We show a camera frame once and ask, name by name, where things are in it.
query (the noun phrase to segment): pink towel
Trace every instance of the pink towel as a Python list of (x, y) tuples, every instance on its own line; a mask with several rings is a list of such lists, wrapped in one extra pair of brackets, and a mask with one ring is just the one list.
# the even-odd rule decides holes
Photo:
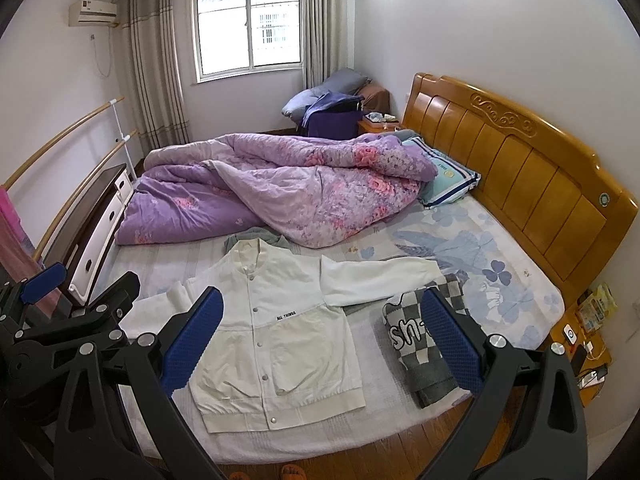
[[(42, 266), (31, 259), (33, 253), (33, 244), (20, 224), (20, 217), (6, 190), (0, 186), (0, 265), (16, 282), (31, 278), (42, 270)], [(60, 292), (56, 289), (40, 300), (37, 306), (51, 317), (59, 299)]]

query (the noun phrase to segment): blue gripper pad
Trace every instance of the blue gripper pad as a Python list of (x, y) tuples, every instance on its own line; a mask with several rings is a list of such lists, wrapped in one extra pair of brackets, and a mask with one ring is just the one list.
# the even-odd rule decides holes
[(65, 266), (60, 263), (53, 264), (24, 284), (20, 300), (24, 304), (36, 304), (57, 286), (62, 285), (65, 278)]
[(443, 301), (430, 289), (422, 296), (420, 316), (460, 388), (474, 396), (479, 394), (484, 385), (480, 356)]
[(180, 316), (190, 315), (187, 323), (164, 353), (160, 385), (169, 397), (174, 390), (187, 385), (200, 356), (220, 325), (223, 312), (222, 294), (216, 288), (209, 287), (188, 313), (177, 314), (167, 323), (169, 325)]

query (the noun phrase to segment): blue pillow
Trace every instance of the blue pillow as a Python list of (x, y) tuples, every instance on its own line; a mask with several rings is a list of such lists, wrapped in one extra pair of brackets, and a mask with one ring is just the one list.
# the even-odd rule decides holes
[(480, 182), (481, 175), (477, 171), (470, 170), (444, 153), (431, 148), (421, 137), (412, 137), (402, 144), (420, 147), (424, 155), (438, 168), (436, 179), (425, 184), (418, 195), (418, 200), (427, 209), (455, 202)]

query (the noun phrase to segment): white wall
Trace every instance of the white wall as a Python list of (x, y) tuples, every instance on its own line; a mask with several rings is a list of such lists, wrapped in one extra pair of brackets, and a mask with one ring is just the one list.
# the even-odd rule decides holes
[(302, 70), (264, 72), (196, 83), (191, 0), (173, 0), (176, 49), (193, 140), (233, 132), (292, 128), (282, 107), (302, 87)]
[[(356, 69), (402, 113), (416, 72), (505, 95), (585, 143), (640, 197), (640, 38), (617, 0), (356, 0)], [(640, 220), (604, 271), (621, 309), (605, 330), (614, 365), (587, 410), (591, 435), (640, 405)]]
[[(47, 140), (99, 105), (121, 95), (112, 70), (103, 79), (90, 35), (106, 73), (107, 27), (68, 27), (77, 0), (25, 0), (0, 39), (0, 182)], [(129, 126), (121, 107), (123, 127)], [(37, 244), (81, 180), (114, 146), (110, 110), (89, 121), (44, 155), (10, 189), (22, 225)], [(136, 163), (142, 154), (132, 145)], [(112, 159), (124, 161), (124, 153)]]

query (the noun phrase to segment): window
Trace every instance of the window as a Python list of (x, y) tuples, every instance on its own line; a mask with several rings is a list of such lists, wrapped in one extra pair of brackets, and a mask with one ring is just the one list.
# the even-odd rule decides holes
[(300, 65), (300, 0), (194, 0), (198, 80)]

